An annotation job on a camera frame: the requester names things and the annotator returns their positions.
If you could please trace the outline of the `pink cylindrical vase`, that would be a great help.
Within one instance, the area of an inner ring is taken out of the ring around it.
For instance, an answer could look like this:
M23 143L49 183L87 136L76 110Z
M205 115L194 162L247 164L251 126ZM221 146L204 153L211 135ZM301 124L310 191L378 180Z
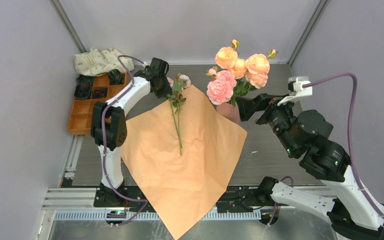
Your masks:
M237 106L234 106L228 102L224 102L220 105L216 106L216 111L224 116L225 118L229 119L230 121L240 124L240 113L239 108Z

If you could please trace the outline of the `pink single rose stem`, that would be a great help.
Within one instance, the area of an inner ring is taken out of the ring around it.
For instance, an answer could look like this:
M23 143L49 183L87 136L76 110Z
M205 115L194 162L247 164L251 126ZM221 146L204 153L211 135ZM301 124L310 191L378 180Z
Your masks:
M178 138L178 146L179 146L179 154L182 156L183 154L183 145L182 145L182 139L181 139L181 133L180 133L180 114L178 113L180 107L181 107L181 95L182 91L182 85L179 82L178 79L173 81L172 85L172 92L167 95L167 99L169 101L170 109L171 109L171 115L173 118L177 138Z

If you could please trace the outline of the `pale small rose stem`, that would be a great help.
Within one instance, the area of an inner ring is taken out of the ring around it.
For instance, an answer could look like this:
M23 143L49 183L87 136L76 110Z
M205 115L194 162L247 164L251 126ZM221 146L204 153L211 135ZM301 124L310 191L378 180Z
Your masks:
M182 106L186 102L186 98L183 96L183 91L191 86L191 80L187 75L182 74L182 73L179 73L175 80L178 80L180 82L180 84L182 85L182 89L181 89L181 93L180 93L181 107L178 111L179 118L180 118L180 115L182 112Z

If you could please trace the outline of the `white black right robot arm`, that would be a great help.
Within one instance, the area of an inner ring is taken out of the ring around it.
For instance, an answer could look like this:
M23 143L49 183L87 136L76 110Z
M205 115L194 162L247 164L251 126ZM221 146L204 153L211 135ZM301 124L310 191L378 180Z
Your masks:
M290 158L333 192L333 197L313 195L266 176L254 197L263 205L285 204L310 213L339 235L350 240L384 239L384 204L378 203L357 182L346 150L329 140L333 125L316 110L294 116L293 103L281 96L262 93L255 98L238 97L241 121L256 112L257 125L269 125Z

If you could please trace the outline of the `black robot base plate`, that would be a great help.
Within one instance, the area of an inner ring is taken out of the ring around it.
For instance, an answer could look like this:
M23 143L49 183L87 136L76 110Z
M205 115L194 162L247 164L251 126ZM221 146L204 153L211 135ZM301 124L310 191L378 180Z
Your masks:
M216 202L218 213L247 213L252 210L267 208L278 213L280 206L274 207L272 200L258 199L256 186L229 185L226 192ZM102 184L96 189L93 206L95 208L126 208L132 212L139 210L144 204L125 200Z

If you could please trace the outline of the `green orange wrapping paper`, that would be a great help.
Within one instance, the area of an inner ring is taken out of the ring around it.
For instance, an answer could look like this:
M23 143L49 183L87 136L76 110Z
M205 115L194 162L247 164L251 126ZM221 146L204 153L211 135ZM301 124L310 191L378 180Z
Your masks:
M121 158L148 200L182 191L223 194L239 161L247 131L219 114L198 88L183 95L182 156L168 101L126 122ZM199 221L174 215L161 220L176 240Z

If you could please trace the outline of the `peach rose flower stem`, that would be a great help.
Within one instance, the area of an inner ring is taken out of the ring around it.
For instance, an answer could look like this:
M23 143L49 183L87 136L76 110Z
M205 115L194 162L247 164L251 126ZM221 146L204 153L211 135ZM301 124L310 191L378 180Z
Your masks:
M255 53L243 59L239 56L239 46L240 42L233 39L230 46L220 48L214 58L218 67L235 76L234 96L244 96L250 91L264 88L269 78L269 60L273 60L278 53L276 49L271 49L267 54Z

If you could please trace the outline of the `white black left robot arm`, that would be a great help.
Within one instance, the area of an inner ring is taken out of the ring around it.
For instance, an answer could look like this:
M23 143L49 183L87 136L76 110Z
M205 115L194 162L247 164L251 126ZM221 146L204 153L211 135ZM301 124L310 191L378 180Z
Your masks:
M124 192L121 146L127 138L126 116L146 95L164 98L172 92L167 73L169 64L154 57L150 65L128 73L130 82L115 96L93 106L90 135L98 147L102 178L95 193L94 207L120 207L128 199Z

